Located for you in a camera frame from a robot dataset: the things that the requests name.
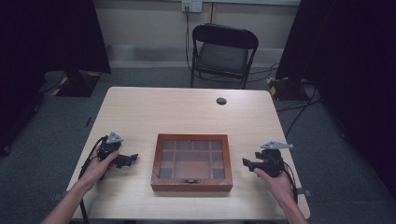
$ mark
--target gray carpet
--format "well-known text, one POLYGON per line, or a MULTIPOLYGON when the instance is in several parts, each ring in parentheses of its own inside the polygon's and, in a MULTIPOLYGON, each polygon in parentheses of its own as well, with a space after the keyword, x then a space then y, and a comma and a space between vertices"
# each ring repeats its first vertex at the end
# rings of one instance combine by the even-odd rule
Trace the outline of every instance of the gray carpet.
MULTIPOLYGON (((61 75, 48 73, 48 83, 42 90, 55 84, 61 75)), ((254 74, 249 80, 264 76, 254 74)), ((196 88, 240 88, 238 83, 198 79, 195 84, 196 88)), ((91 98, 54 97, 47 91, 38 112, 10 145, 10 155, 0 158, 0 223, 38 223, 56 205, 52 196, 66 189, 106 91, 112 86, 188 88, 190 71, 114 68, 112 75, 100 78, 91 98)), ((247 89, 268 87, 265 80, 260 80, 249 82, 247 89)), ((312 86, 307 92, 313 93, 312 86)), ((275 101, 277 109, 295 103, 275 101)), ((279 112, 284 132, 300 110, 279 112)), ((322 102, 303 112, 287 139, 294 144, 291 154, 302 185, 312 193, 307 197, 310 223, 394 223, 395 202, 359 151, 343 138, 336 118, 322 102)))

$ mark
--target table top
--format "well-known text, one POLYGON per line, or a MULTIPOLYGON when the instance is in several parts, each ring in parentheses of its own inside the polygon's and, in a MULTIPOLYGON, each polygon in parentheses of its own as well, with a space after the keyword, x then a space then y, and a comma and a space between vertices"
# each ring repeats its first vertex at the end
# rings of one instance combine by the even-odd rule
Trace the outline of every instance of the table top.
MULTIPOLYGON (((267 91, 113 87, 107 92, 68 188, 78 180, 96 141, 115 131, 120 154, 139 157, 112 169, 84 197, 89 218, 137 220, 285 219, 266 183, 242 164, 269 141, 285 143, 267 91), (218 105, 218 98, 226 105, 218 105), (230 192, 159 192, 150 186, 158 133, 227 134, 233 176, 230 192)), ((281 149, 301 186, 290 151, 281 149)), ((299 206, 310 211, 303 194, 299 206)), ((78 209, 73 218, 82 218, 78 209)))

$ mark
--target wall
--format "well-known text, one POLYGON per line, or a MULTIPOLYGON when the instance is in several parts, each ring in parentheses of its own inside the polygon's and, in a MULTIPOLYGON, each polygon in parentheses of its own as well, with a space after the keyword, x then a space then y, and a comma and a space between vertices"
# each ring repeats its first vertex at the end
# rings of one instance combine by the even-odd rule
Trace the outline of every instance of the wall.
MULTIPOLYGON (((132 46, 135 52, 173 51, 181 59, 186 46, 187 19, 181 12, 180 1, 94 3, 107 45, 132 46)), ((203 2, 202 13, 189 15, 190 33, 196 25, 211 21, 248 29, 260 41, 257 58, 262 59, 255 60, 256 65, 276 63, 298 8, 293 3, 287 5, 292 6, 203 2)))

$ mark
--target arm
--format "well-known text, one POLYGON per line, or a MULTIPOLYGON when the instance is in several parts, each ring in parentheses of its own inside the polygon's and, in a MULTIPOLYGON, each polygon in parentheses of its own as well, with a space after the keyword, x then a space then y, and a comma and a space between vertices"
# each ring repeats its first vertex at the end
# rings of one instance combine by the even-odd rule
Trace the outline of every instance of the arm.
POLYGON ((272 178, 261 169, 254 169, 259 177, 267 182, 271 193, 283 209, 289 224, 308 223, 300 208, 293 199, 293 192, 288 176, 282 172, 278 177, 272 178))
POLYGON ((105 160, 99 161, 95 158, 97 150, 98 148, 92 153, 93 159, 84 175, 73 185, 58 205, 56 205, 49 215, 41 222, 42 224, 69 223, 85 193, 93 188, 96 181, 105 173, 108 165, 120 154, 120 152, 116 150, 108 155, 105 160))

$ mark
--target cable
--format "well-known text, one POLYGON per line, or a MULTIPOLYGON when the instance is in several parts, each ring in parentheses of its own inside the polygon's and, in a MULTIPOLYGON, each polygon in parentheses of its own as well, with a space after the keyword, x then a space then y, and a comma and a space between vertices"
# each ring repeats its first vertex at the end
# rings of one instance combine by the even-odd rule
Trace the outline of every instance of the cable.
MULTIPOLYGON (((87 160, 85 160, 84 164, 81 166, 81 171, 79 172, 78 179, 80 179, 84 175, 85 171, 87 170, 88 166, 90 165, 91 160, 93 158, 96 158, 96 157, 91 158, 92 153, 95 151, 95 149, 98 146, 98 144, 100 142, 102 142, 103 140, 105 140, 105 139, 106 139, 105 137, 101 137, 95 143, 95 145, 93 146, 93 148, 92 148, 92 150, 90 152, 90 155, 88 155, 87 160)), ((87 215, 87 210, 85 209, 85 204, 84 204, 84 201, 82 199, 81 199, 81 202, 79 203, 79 207, 81 209, 81 214, 82 214, 82 218, 84 219, 84 223, 90 223, 90 221, 88 219, 88 215, 87 215)))
MULTIPOLYGON (((320 100, 321 100, 321 97, 319 97, 315 102, 313 102, 313 103, 311 103, 311 104, 309 104, 309 105, 315 105, 315 104, 317 104, 318 102, 320 102, 320 100)), ((296 103, 296 104, 293 104, 293 105, 302 104, 302 103, 303 103, 303 101, 301 101, 301 102, 299 102, 299 103, 296 103)), ((280 114, 278 114, 278 115, 281 115, 284 111, 293 110, 293 109, 301 109, 301 108, 303 108, 305 105, 301 105, 301 106, 289 108, 290 106, 292 106, 292 105, 288 105, 288 106, 286 106, 286 107, 283 108, 283 109, 277 110, 276 112, 280 112, 280 114)))
MULTIPOLYGON (((261 77, 261 78, 258 78, 258 79, 253 79, 253 80, 250 80, 250 81, 248 81, 248 82, 257 82, 257 81, 261 81, 261 80, 263 80, 263 79, 265 79, 265 78, 271 76, 271 75, 272 75, 272 71, 274 71, 274 70, 277 69, 277 68, 273 68, 273 67, 274 67, 275 65, 277 65, 277 64, 278 64, 278 63, 274 63, 273 65, 271 65, 271 68, 268 69, 268 70, 250 73, 250 74, 259 74, 259 73, 269 72, 269 74, 268 74, 267 76, 265 76, 265 77, 261 77)), ((195 77, 198 77, 198 78, 200 78, 200 79, 203 79, 203 80, 207 80, 207 81, 215 81, 215 82, 221 82, 221 83, 240 83, 240 81, 215 80, 215 78, 222 78, 223 76, 199 77, 199 76, 197 76, 197 75, 195 75, 195 74, 194 74, 194 76, 195 76, 195 77)))
POLYGON ((297 103, 287 105, 287 106, 283 107, 282 109, 277 110, 276 111, 278 113, 277 115, 280 116, 283 112, 285 112, 287 110, 302 108, 304 105, 300 105, 300 106, 297 106, 297 107, 292 107, 292 106, 299 105, 299 104, 304 104, 304 103, 305 103, 304 101, 299 101, 297 103))
POLYGON ((286 171, 286 169, 284 169, 283 172, 285 172, 285 174, 289 178, 289 181, 291 183, 291 187, 292 187, 292 190, 293 190, 294 201, 296 203, 298 203, 298 194, 297 194, 296 180, 294 179, 294 173, 291 170, 290 166, 287 163, 285 163, 285 164, 289 167, 290 172, 286 171))
POLYGON ((53 88, 57 87, 57 86, 59 85, 59 83, 62 82, 62 79, 64 79, 64 71, 62 72, 62 75, 61 75, 61 77, 59 78, 59 80, 58 80, 53 86, 47 88, 46 90, 41 91, 40 93, 44 93, 44 92, 50 91, 50 90, 52 90, 53 88))
POLYGON ((215 6, 215 3, 212 2, 212 8, 210 10, 210 23, 213 22, 213 7, 215 6))
POLYGON ((264 72, 271 72, 271 71, 274 71, 274 70, 277 69, 277 67, 276 67, 276 68, 273 68, 275 65, 279 65, 279 63, 274 63, 273 65, 271 65, 270 70, 264 70, 264 71, 259 71, 259 72, 250 72, 250 74, 258 74, 258 73, 264 73, 264 72))
POLYGON ((187 30, 186 30, 186 60, 187 60, 187 66, 190 67, 190 62, 189 62, 189 50, 190 50, 190 20, 189 20, 189 11, 190 9, 188 7, 184 7, 186 11, 186 22, 187 22, 187 30))
POLYGON ((318 89, 318 86, 315 86, 314 92, 312 93, 311 98, 309 99, 308 103, 306 103, 306 105, 303 106, 303 109, 300 111, 300 113, 297 115, 297 117, 294 119, 294 121, 293 121, 293 122, 291 123, 291 125, 289 126, 288 131, 287 131, 286 134, 285 134, 285 138, 288 137, 288 135, 289 135, 289 133, 290 133, 290 130, 291 130, 291 128, 293 127, 294 123, 297 121, 297 119, 301 116, 301 114, 303 114, 303 112, 306 110, 306 108, 311 104, 311 102, 312 102, 312 100, 313 100, 313 98, 314 98, 314 96, 315 96, 315 93, 317 92, 317 89, 318 89))

